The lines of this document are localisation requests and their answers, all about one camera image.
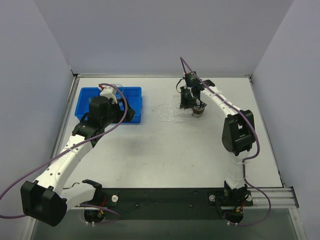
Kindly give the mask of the clear brown-banded cup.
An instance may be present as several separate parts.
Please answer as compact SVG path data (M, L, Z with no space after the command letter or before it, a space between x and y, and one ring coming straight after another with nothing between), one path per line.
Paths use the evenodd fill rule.
M206 104L196 105L192 108L192 116L194 118L201 118L206 108Z

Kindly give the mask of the clear blue-tinted cup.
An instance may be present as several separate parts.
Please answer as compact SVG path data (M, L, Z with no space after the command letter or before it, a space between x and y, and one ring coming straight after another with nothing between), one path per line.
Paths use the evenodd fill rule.
M114 101L114 102L116 102L120 107L122 107L123 104L121 102L121 100L122 100L121 93L123 93L123 91L124 91L124 86L119 83L112 84L112 86L117 88L117 89L112 88L112 94L114 95L114 99L116 99L116 101Z

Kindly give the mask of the clear acrylic toothbrush holder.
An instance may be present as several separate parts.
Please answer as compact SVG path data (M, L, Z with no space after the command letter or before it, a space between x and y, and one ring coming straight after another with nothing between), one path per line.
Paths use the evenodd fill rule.
M181 97L174 95L172 97L172 119L175 122L194 120L192 109L180 108Z

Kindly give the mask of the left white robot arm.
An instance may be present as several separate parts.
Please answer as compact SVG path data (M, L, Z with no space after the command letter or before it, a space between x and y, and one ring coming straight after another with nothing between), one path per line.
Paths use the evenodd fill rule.
M89 103L89 110L74 127L63 150L34 181L25 181L20 188L23 213L52 227L57 226L67 211L89 203L96 206L103 199L102 185L85 179L64 189L66 181L81 160L109 131L122 122L131 122L135 111L114 84L101 83L100 94Z

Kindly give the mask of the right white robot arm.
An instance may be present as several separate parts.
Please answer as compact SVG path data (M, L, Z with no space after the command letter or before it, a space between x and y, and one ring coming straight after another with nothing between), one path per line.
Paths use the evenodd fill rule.
M221 141L226 151L232 153L224 183L225 195L230 199L244 198L248 185L239 155L249 152L256 141L252 131L255 127L253 113L227 100L209 79L201 82L192 72L186 73L182 79L185 85L180 87L180 109L191 109L192 116L200 118L208 107L216 110L224 120Z

